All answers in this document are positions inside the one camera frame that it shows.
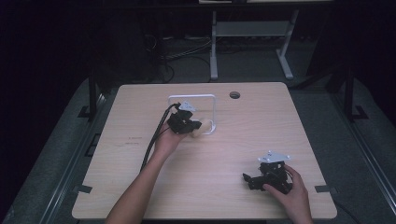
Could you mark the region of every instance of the background table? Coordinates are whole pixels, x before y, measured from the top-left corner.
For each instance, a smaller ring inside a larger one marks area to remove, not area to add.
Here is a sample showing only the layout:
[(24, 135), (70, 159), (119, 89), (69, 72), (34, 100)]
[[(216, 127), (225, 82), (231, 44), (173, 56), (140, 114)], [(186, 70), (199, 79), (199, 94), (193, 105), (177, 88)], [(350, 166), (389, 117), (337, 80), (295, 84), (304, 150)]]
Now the background table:
[[(239, 99), (230, 97), (238, 91)], [(215, 94), (217, 129), (184, 139), (167, 160), (145, 218), (273, 219), (286, 214), (268, 193), (250, 190), (242, 173), (260, 175), (257, 158), (268, 150), (288, 154), (302, 175), (313, 218), (333, 218), (336, 209), (304, 128), (283, 83), (128, 85), (119, 89), (73, 209), (78, 219), (105, 218), (139, 173), (167, 98)]]

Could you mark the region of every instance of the dark floor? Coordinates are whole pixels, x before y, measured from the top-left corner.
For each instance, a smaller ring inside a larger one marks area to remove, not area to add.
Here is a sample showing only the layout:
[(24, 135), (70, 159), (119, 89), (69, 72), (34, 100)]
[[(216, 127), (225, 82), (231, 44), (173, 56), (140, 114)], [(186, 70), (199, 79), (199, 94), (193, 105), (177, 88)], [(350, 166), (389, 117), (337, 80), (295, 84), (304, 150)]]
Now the dark floor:
[[(205, 39), (194, 42), (169, 40), (167, 49), (172, 55), (201, 43), (205, 43)], [(295, 75), (293, 80), (284, 78), (276, 58), (275, 49), (281, 43), (282, 39), (239, 39), (233, 42), (230, 49), (224, 49), (218, 56), (217, 82), (279, 81), (288, 86), (302, 82), (306, 79), (304, 74), (316, 43), (295, 41), (290, 44), (287, 56)], [(205, 51), (170, 61), (168, 72), (163, 67), (164, 78), (170, 83), (207, 82), (210, 76), (208, 57), (209, 53)], [(355, 82), (354, 105), (361, 105), (369, 119), (350, 123), (340, 106), (343, 89), (336, 94), (327, 93), (324, 88), (327, 81), (325, 77), (304, 90), (290, 91), (325, 180), (332, 188), (333, 199), (342, 206), (337, 207), (335, 219), (316, 220), (315, 223), (353, 223), (352, 216), (366, 224), (396, 223), (395, 211), (384, 196), (372, 164), (365, 159), (364, 146), (359, 139), (359, 136), (363, 137), (364, 145), (371, 149), (389, 182), (396, 186), (396, 129), (358, 80)], [(152, 81), (161, 82), (160, 77)], [(88, 122), (88, 119), (78, 118), (80, 109), (89, 102), (88, 81), (80, 85), (26, 179), (5, 223), (103, 223), (100, 220), (75, 220), (71, 209), (77, 198), (75, 187), (81, 185), (92, 158), (86, 156), (89, 144), (102, 131), (116, 94), (117, 87), (104, 94), (98, 101), (98, 114)], [(269, 223), (290, 222), (271, 220)]]

